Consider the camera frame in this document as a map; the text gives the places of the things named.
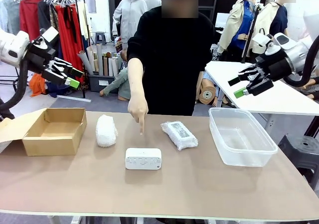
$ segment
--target black stool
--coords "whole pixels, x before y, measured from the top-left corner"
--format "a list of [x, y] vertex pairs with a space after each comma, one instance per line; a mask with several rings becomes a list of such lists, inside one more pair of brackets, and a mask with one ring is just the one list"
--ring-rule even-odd
[[314, 190], [319, 180], [319, 141], [308, 136], [285, 135], [278, 147], [306, 177]]

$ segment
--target box flap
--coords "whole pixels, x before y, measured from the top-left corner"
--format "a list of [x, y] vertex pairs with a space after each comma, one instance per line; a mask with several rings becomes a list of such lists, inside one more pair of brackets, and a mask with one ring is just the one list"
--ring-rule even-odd
[[46, 109], [42, 109], [32, 113], [27, 113], [13, 120], [5, 119], [6, 122], [0, 125], [0, 143], [23, 139], [34, 122], [43, 112], [45, 112], [45, 110]]

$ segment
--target orange cloth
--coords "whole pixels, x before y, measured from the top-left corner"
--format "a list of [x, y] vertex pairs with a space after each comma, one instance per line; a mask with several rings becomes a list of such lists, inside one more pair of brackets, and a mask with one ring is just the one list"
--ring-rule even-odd
[[29, 82], [30, 89], [32, 90], [31, 97], [35, 97], [41, 94], [45, 94], [45, 79], [41, 77], [39, 74], [33, 74]]

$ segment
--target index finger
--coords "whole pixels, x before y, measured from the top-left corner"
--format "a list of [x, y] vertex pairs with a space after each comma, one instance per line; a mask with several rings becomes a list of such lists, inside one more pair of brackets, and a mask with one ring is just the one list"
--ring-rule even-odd
[[139, 117], [139, 123], [140, 123], [140, 132], [141, 132], [141, 135], [143, 135], [144, 134], [144, 115], [141, 115], [140, 117]]

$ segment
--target table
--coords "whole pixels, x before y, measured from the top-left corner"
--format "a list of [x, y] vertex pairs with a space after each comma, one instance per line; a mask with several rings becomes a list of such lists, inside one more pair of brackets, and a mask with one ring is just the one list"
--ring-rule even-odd
[[[116, 145], [96, 145], [95, 127], [114, 117]], [[197, 148], [177, 151], [160, 124], [182, 121]], [[148, 115], [144, 136], [127, 113], [87, 112], [76, 156], [27, 157], [21, 142], [0, 154], [0, 211], [49, 216], [215, 220], [319, 219], [319, 199], [279, 151], [264, 168], [225, 165], [207, 117]], [[129, 147], [159, 148], [158, 171], [126, 170]]]
[[250, 66], [250, 63], [212, 61], [207, 64], [206, 71], [220, 88], [217, 106], [221, 107], [222, 98], [226, 95], [239, 109], [254, 113], [270, 113], [266, 130], [271, 131], [276, 114], [319, 115], [319, 104], [307, 98], [281, 81], [274, 82], [274, 87], [258, 96], [248, 95], [237, 99], [234, 92], [249, 84], [242, 81], [232, 87], [228, 81], [238, 76], [238, 72]]

